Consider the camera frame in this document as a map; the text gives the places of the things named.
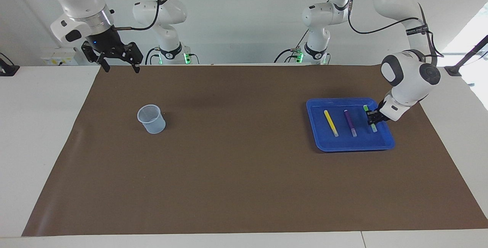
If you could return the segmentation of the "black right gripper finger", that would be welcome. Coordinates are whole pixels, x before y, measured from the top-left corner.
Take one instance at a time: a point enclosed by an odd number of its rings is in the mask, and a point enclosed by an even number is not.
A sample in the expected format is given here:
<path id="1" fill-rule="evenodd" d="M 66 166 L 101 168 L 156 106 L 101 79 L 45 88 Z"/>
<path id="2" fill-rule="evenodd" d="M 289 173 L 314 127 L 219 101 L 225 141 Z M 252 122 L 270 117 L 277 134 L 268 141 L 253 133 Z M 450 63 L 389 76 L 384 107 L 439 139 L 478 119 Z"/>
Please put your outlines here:
<path id="1" fill-rule="evenodd" d="M 122 60 L 129 63 L 134 72 L 140 72 L 140 64 L 143 61 L 143 54 L 135 42 L 130 42 L 123 46 Z"/>
<path id="2" fill-rule="evenodd" d="M 110 71 L 110 65 L 105 60 L 104 53 L 97 55 L 95 53 L 94 49 L 91 47 L 89 42 L 84 42 L 82 44 L 82 52 L 83 52 L 83 54 L 86 57 L 88 62 L 96 63 L 96 64 L 100 65 L 103 68 L 103 70 L 107 73 Z"/>

